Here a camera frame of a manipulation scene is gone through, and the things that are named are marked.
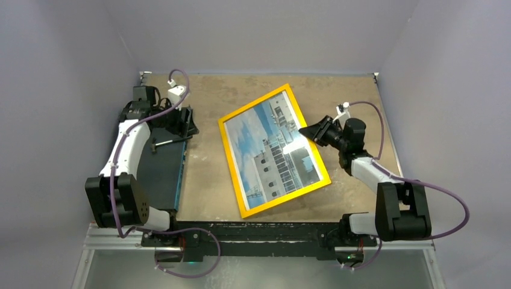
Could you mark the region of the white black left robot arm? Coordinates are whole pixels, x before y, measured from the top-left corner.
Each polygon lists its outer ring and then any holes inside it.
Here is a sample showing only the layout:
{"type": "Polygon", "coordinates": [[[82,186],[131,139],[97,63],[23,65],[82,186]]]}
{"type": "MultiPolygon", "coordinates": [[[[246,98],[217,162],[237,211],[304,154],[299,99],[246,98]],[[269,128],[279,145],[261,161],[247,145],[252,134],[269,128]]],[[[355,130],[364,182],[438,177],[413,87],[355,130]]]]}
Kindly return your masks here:
{"type": "Polygon", "coordinates": [[[175,215],[186,152],[199,133],[192,108],[180,104],[186,86],[173,81],[169,85],[165,98],[154,86],[133,88],[133,100],[121,112],[106,165],[84,185],[100,228],[135,226],[156,231],[164,246],[173,246],[180,237],[175,215]]]}

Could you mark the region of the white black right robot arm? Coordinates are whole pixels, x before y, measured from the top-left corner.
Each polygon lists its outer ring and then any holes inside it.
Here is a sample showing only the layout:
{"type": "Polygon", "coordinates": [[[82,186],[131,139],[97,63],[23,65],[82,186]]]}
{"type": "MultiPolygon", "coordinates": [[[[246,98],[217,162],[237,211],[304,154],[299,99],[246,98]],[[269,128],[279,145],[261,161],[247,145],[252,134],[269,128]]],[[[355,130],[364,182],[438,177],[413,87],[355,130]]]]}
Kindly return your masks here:
{"type": "Polygon", "coordinates": [[[299,129],[299,133],[320,146],[338,151],[339,165],[349,176],[358,179],[376,195],[373,213],[344,214],[338,236],[352,245],[362,235],[383,241],[423,240],[431,236],[431,220],[422,185],[400,181],[379,168],[365,149],[366,124],[348,118],[343,125],[330,116],[299,129]]]}

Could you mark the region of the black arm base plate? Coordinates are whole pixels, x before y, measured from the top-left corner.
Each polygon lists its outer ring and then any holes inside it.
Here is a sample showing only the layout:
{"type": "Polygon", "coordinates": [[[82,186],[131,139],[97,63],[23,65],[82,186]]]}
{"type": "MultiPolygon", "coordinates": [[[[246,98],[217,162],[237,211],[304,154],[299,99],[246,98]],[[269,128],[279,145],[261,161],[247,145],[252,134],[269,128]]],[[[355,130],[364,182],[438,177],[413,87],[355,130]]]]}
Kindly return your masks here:
{"type": "Polygon", "coordinates": [[[176,234],[144,233],[143,247],[177,248],[185,262],[205,256],[314,257],[336,260],[341,251],[359,245],[373,249],[377,241],[348,232],[342,222],[213,222],[177,221],[176,234]]]}

